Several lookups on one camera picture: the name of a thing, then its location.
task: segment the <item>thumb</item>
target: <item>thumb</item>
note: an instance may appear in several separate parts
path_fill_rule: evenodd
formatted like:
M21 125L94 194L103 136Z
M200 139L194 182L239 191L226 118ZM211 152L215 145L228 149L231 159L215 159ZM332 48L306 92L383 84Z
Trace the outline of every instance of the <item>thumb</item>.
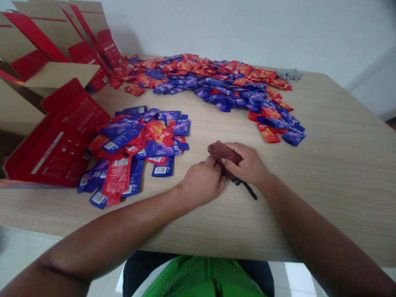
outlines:
M222 162L223 162L225 168L229 172L231 172L233 175L237 176L237 174L239 173L239 170L240 170L238 165L236 165L233 161L227 160L227 159L222 159Z
M217 194L218 194L218 196L220 196L220 194L224 190L225 186L226 186L226 178L224 176L222 176L222 177L220 177L219 185L217 186Z

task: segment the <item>brown cloth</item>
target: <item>brown cloth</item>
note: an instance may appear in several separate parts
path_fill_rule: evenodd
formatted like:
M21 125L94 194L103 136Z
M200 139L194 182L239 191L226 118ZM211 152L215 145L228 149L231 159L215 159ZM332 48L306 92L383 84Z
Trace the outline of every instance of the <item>brown cloth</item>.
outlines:
M234 152L232 149L230 149L228 146L226 146L224 143L222 143L220 140L217 140L215 143L209 145L207 147L207 151L216 160L216 162L220 164L225 177L230 180L235 179L235 175L233 175L225 168L222 159L231 160L236 165L238 165L239 162L243 160L242 157Z

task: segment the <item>person's right hand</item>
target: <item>person's right hand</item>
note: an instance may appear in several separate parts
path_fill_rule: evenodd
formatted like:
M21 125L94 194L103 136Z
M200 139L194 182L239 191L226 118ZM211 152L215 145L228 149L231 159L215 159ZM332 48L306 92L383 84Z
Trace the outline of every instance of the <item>person's right hand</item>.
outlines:
M239 142L227 142L224 144L243 159L238 165L230 160L222 159L227 170L237 178L258 187L263 181L272 177L272 174L268 171L254 148L240 144Z

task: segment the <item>white label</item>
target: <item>white label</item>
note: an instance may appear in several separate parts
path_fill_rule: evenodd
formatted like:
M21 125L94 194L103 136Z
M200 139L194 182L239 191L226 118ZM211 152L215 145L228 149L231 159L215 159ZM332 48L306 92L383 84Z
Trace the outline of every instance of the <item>white label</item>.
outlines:
M63 132L60 132L58 134L58 136L55 138L54 142L49 146L49 148L47 149L45 154L42 156L41 160L38 161L37 165L33 168L31 174L36 174L37 173L37 171L40 169L41 165L43 165L45 160L48 158L48 156L50 155L50 153L52 152L52 150L54 149L56 144L59 142L59 140L61 139L63 134L64 134Z
M160 162L162 157L148 158L149 160Z
M113 146L115 146L116 144L114 144L113 142L111 142L111 141L109 141L108 143L106 143L105 145L104 145L104 147L106 148L106 149L111 149Z
M132 186L129 186L129 189L127 189L122 195L124 194L130 194L132 192Z
M88 179L87 179L87 175L84 174L84 175L81 177L80 186L85 186L86 184L88 184Z
M101 204L103 199L106 198L105 195L102 195L102 193L97 192L93 197L92 197L92 201L97 203L97 204Z
M163 173L166 173L166 167L157 167L154 170L154 174L163 174Z
M114 161L114 166L120 166L120 165L128 165L128 159L124 158L121 160L115 160Z
M135 146L125 146L125 148L127 150L131 151L131 150L135 149L136 147Z
M107 51L107 50L111 49L113 46L116 46L116 45L113 43L112 45L109 45L108 47L106 47L106 48L104 49L104 51Z

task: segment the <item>green mesh fabric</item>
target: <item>green mesh fabric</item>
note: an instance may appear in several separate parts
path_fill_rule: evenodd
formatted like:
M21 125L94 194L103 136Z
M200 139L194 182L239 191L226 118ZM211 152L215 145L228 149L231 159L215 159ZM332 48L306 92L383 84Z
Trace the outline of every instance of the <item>green mesh fabric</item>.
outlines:
M265 296L234 260L179 256L151 284L152 296Z

